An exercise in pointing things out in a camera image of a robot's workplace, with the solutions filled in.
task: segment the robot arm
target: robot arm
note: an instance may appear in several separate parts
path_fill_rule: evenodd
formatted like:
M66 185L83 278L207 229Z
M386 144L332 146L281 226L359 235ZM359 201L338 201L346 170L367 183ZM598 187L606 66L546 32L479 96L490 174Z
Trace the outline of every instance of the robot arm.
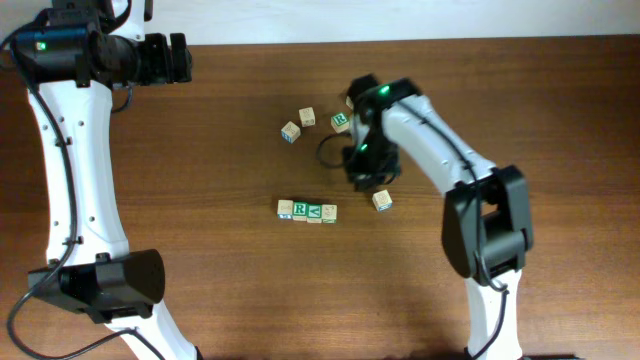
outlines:
M408 80L380 86L367 76L355 80L348 95L355 104L355 144L343 151L350 181L361 190L383 183L380 174L399 171L396 145L416 161L445 196L443 247L465 278L471 313L467 356L520 359L516 292L525 252L533 244L524 177L515 167L497 169L473 151ZM476 223L478 194L483 202L496 204L497 211ZM483 276L477 253L490 278ZM494 291L490 282L506 286L508 293Z
M120 15L114 15L114 7ZM184 35L171 35L172 48L163 35L145 36L149 0L115 0L113 7L110 1L54 0L43 13L49 26L21 28L11 50L31 90L29 102L45 155L51 219L47 260L52 266L62 264L44 285L36 284L52 268L30 272L29 285L39 286L35 297L52 305L87 314L115 332L135 331L135 337L122 336L138 358L157 358L136 338L141 336L164 359L199 359L198 349L182 336L164 303L159 253L129 252L109 151L112 89L190 81ZM73 210L72 198L77 204ZM70 233L75 238L69 239ZM10 316L10 334L19 342L12 321ZM33 355L24 344L19 347Z

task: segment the wooden cube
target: wooden cube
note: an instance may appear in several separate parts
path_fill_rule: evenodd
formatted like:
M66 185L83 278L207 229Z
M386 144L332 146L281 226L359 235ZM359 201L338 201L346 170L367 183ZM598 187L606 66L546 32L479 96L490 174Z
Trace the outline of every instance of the wooden cube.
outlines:
M316 115L313 113L313 108L300 109L300 121L302 127L315 125Z
M335 224L338 219L338 207L335 205L322 205L322 222Z
M373 204L376 206L376 209L378 209L378 211L384 211L389 209L393 205L393 201L391 201L389 192L387 190L384 190L373 194Z
M345 113L336 114L331 117L331 126L337 133L349 130L349 117Z
M287 140L289 144L293 144L293 142L300 137L300 128L291 121L289 121L280 132L282 133L282 137Z
M293 219L293 201L278 200L278 217L285 220Z
M303 202L293 203L293 220L307 221L307 208L309 205Z
M307 206L307 222L309 224L321 224L322 223L322 205Z

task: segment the white arm segment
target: white arm segment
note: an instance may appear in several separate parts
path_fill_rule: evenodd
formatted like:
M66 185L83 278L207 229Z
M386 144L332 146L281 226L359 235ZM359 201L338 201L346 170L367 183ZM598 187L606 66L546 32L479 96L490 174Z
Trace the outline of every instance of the white arm segment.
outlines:
M431 106L426 96L410 96L401 102L431 121L441 129L474 164L478 179L491 175L496 165L473 151L460 137L447 126ZM473 178L464 169L464 164L449 145L433 130L407 112L402 106L394 105L382 113L382 128L390 141L402 147L422 171L433 181L440 194L453 189L459 181L473 182Z
M500 335L491 347L480 356L479 360L516 360L522 357L516 319L516 298L520 277L522 277L522 271L511 270L494 278L498 285L508 285L507 307ZM467 343L467 349L469 354L474 356L487 344L496 330L502 294L493 291L488 286L480 286L473 278L465 279L464 283L467 287L469 311L471 312L471 336Z
M129 254L129 242L122 229L113 189L109 152L111 90L91 81L88 88L77 88L74 81L40 85L40 94L51 109L65 139L75 181L78 202L78 236L83 243L75 246L65 266L93 264L96 254L109 253L112 259ZM49 191L50 234L47 260L60 259L69 236L69 194L60 149L49 121L32 95L29 102L35 112L44 149ZM135 328L167 360L196 359L196 348L178 330L164 301L153 307L149 319L140 316L115 319L107 327L114 331ZM137 339L125 341L140 359L155 356Z
M173 321L164 300L153 306L153 315L148 319L139 316L114 319L107 327L114 332L136 329L166 360L195 360L196 347L182 336ZM131 335L122 337L138 359L156 360L157 357L138 339Z
M426 117L442 130L473 164L478 179L491 175L495 164L473 151L440 118L426 96L411 96L402 103ZM469 171L451 147L431 128L421 123L402 106L396 104L382 115L382 128L390 141L402 147L433 181L440 194L445 195L462 181L472 183ZM495 278L497 284L506 283L509 288L507 307L502 330L482 360L516 360L522 357L518 342L516 322L516 292L522 272L509 271ZM491 338L498 322L502 295L488 286L480 286L473 279L465 279L471 310L470 354L476 354Z

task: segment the wooden table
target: wooden table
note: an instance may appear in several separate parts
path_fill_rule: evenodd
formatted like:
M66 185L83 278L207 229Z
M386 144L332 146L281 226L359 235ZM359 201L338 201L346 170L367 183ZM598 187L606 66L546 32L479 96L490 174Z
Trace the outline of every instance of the wooden table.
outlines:
M440 244L443 201L411 159L376 213L314 160L350 81L409 76L472 147L517 164L535 241L518 298L527 354L640 351L640 37L192 47L193 83L136 88L111 120L131 250L155 248L166 302L205 358L379 359L460 351L462 279ZM0 77L0 313L45 262L42 149L24 87ZM116 95L122 101L123 94ZM279 131L313 106L318 124ZM328 151L337 152L338 141ZM280 221L277 199L339 206L338 224ZM40 301L18 320L48 354L107 329ZM0 334L0 358L22 359ZM129 359L120 340L91 359Z

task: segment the white background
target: white background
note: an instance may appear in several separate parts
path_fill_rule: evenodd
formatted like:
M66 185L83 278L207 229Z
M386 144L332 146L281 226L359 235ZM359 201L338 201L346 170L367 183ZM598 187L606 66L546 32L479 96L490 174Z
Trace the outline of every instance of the white background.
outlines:
M0 0L0 36L48 0ZM190 44L640 33L640 0L155 0L147 32Z

